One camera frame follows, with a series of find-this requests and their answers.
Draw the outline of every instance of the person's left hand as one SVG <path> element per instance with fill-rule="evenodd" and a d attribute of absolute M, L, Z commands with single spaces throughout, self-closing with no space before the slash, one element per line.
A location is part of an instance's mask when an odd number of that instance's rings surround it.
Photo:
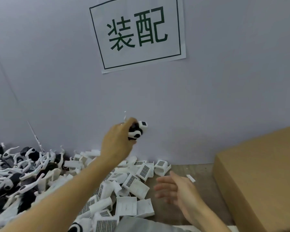
<path fill-rule="evenodd" d="M 119 164 L 130 154 L 136 140 L 128 140 L 131 125 L 137 123 L 135 118 L 129 118 L 125 123 L 114 125 L 104 136 L 101 145 L 101 157 L 104 156 Z"/>

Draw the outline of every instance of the pile of plastic parts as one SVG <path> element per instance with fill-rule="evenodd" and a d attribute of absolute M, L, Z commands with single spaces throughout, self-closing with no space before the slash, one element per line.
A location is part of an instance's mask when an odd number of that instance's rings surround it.
<path fill-rule="evenodd" d="M 13 153 L 17 148 L 5 150 L 0 145 L 0 228 L 71 180 L 100 155 L 99 150 L 91 150 L 75 152 L 69 158 L 64 149 L 56 154 L 30 147 Z M 154 165 L 128 157 L 106 176 L 69 232 L 112 232 L 121 216 L 154 215 L 151 200 L 145 199 L 149 190 L 145 182 L 154 173 L 164 176 L 170 168 L 164 160 Z"/>

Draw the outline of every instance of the forearm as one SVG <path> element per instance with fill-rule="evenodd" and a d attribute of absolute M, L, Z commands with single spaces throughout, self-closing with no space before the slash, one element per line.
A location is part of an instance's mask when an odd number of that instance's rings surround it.
<path fill-rule="evenodd" d="M 67 232 L 116 163 L 98 157 L 80 174 L 2 229 L 2 232 Z"/>
<path fill-rule="evenodd" d="M 201 212 L 198 212 L 194 219 L 194 226 L 202 232 L 231 232 L 221 219 L 207 206 Z"/>

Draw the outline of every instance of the paper sign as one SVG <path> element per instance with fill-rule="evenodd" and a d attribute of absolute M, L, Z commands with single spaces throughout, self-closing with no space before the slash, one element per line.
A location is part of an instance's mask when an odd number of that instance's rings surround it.
<path fill-rule="evenodd" d="M 186 58 L 183 0 L 103 0 L 89 8 L 102 73 Z"/>

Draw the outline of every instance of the cardboard box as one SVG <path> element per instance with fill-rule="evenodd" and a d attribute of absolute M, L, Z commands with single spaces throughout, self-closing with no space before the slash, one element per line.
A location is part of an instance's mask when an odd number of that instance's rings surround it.
<path fill-rule="evenodd" d="M 217 154 L 213 175 L 240 232 L 290 231 L 290 127 Z"/>

